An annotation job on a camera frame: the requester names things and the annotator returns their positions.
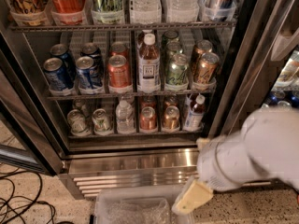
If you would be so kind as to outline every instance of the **water bottle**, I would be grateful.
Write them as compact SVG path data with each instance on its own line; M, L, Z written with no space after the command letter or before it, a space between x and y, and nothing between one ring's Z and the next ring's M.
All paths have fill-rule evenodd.
M121 100L116 107L116 122L119 133L130 132L134 129L134 112L127 101Z

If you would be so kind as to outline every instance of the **refrigerator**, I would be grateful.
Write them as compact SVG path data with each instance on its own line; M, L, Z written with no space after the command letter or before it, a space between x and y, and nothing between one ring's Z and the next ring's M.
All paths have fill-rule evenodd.
M279 72L298 41L299 0L235 0L230 21L130 22L129 3L124 0L124 23L81 25L19 26L10 21L9 2L0 0L0 110L1 120L23 144L23 148L0 145L0 161L18 167L57 175L77 199L92 199L100 190L184 184L197 176L199 137L213 138L240 129L245 118L260 108ZM173 133L161 129L142 133L138 128L139 99L146 93L136 84L135 38L141 30L152 29L161 43L163 32L176 30L191 57L196 40L207 39L221 58L216 86L199 91L188 86L183 91L166 91L164 82L155 91L158 106L163 97L176 94L183 106L187 94L206 97L206 113L201 129ZM136 132L120 134L116 129L115 107L120 94L105 93L52 96L42 65L50 48L65 43L78 58L83 43L94 42L107 63L111 44L121 41L130 50L135 97ZM77 137L70 132L67 114L75 99L94 108L110 109L113 133L91 133Z

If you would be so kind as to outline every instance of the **plastic bottle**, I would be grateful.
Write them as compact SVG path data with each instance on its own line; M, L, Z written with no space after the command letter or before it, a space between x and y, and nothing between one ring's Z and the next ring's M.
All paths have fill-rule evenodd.
M195 131L200 127L201 120L206 112L205 96L198 94L195 101L191 101L188 115L184 122L184 130Z
M142 30L142 32L138 35L138 39L137 39L137 49L140 50L141 45L144 42L144 36L146 34L152 34L152 30Z
M133 108L127 101L121 100L116 107L116 121L119 133L129 133L135 128Z
M142 91L144 89L156 91L156 87L160 84L160 51L155 41L154 34L146 34L144 44L139 51L139 85Z

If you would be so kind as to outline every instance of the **silver can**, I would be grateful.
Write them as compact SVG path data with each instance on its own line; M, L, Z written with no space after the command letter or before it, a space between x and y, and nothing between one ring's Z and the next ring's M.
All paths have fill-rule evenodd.
M78 109L73 109L67 114L67 122L72 133L83 133L89 129L84 115Z
M175 54L168 65L166 83L172 86L180 86L187 82L188 59L184 54Z
M110 118L105 109L99 108L93 112L93 125L97 132L108 131L111 129Z

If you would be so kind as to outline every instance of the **beverage label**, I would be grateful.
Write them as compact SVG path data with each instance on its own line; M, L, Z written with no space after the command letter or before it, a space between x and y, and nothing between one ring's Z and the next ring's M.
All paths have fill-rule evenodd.
M159 85L160 58L139 61L139 84L141 87L155 87Z
M185 127L188 128L198 128L200 122L202 121L202 118L205 113L195 113L189 110L186 121L185 121Z

